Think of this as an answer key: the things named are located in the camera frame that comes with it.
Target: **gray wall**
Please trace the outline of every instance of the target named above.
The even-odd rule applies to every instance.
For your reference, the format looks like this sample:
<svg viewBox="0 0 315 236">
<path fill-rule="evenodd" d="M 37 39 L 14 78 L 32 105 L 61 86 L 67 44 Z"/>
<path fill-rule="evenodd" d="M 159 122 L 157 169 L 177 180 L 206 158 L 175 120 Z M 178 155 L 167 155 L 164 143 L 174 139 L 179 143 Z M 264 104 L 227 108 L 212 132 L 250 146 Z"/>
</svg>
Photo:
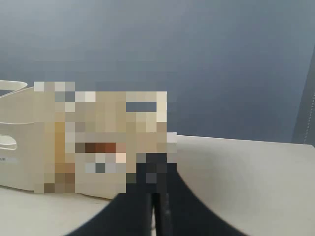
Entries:
<svg viewBox="0 0 315 236">
<path fill-rule="evenodd" d="M 2 79 L 146 81 L 177 93 L 179 134 L 291 141 L 314 0 L 0 3 Z"/>
</svg>

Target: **black object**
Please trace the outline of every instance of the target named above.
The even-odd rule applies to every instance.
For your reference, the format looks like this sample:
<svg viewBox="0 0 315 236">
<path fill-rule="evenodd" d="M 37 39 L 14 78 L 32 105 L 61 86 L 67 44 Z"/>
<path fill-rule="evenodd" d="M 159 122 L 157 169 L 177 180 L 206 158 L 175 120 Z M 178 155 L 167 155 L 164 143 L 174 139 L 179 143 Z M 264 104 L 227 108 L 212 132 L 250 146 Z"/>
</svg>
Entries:
<svg viewBox="0 0 315 236">
<path fill-rule="evenodd" d="M 144 168 L 144 163 L 137 163 L 137 175 L 141 176 Z M 105 209 L 69 236 L 150 236 L 153 208 L 157 236 L 245 235 L 195 197 L 177 173 L 176 164 L 167 163 L 165 177 L 166 192 L 152 193 L 152 185 L 146 188 L 143 181 L 138 186 L 138 183 L 127 184 L 126 194 L 118 194 Z"/>
</svg>

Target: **pixelated label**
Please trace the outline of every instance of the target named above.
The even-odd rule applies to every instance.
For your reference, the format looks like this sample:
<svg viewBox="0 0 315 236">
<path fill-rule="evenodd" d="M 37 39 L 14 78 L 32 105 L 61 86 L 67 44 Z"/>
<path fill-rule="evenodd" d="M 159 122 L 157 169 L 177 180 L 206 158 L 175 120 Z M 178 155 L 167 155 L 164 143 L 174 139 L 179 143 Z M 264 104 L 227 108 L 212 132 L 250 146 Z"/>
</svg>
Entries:
<svg viewBox="0 0 315 236">
<path fill-rule="evenodd" d="M 15 157 L 6 157 L 6 156 L 0 156 L 0 163 L 10 163 L 10 164 L 18 164 L 19 161 Z"/>
</svg>

